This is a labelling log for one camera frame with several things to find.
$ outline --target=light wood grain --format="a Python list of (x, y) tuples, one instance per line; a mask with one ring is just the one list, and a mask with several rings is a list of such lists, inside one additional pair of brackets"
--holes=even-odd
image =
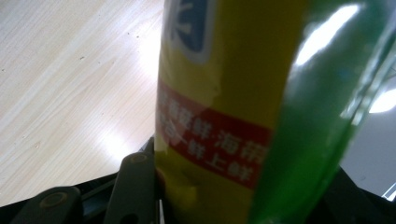
[(115, 173), (153, 135), (162, 13), (0, 2), (0, 206)]

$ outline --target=red band on label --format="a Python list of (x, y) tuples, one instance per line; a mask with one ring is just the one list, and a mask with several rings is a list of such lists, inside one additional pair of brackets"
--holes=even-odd
[(269, 129), (200, 105), (160, 80), (156, 130), (187, 160), (250, 189), (271, 137)]

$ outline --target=green bottle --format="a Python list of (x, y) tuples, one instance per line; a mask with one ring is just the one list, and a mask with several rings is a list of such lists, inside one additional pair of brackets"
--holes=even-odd
[(310, 2), (249, 223), (304, 223), (394, 63), (396, 1)]

